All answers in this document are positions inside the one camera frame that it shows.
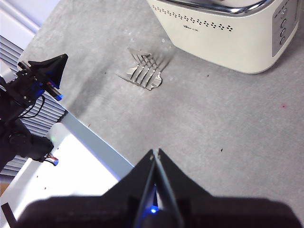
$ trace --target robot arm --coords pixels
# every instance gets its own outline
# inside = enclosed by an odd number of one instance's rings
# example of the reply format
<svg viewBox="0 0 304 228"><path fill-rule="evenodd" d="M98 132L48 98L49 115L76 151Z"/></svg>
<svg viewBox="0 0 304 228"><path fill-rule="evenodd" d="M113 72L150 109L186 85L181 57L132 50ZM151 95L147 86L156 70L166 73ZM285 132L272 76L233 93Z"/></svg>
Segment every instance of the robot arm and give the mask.
<svg viewBox="0 0 304 228"><path fill-rule="evenodd" d="M17 77L7 70L5 78L0 76L0 85L4 88L0 87L0 171L17 154L39 162L50 161L52 142L32 135L20 119L25 118L21 114L34 106L45 91L58 101L62 99L56 89L59 89L67 58L63 54L43 62L29 61L30 66L19 62L21 70L16 73Z"/></svg>

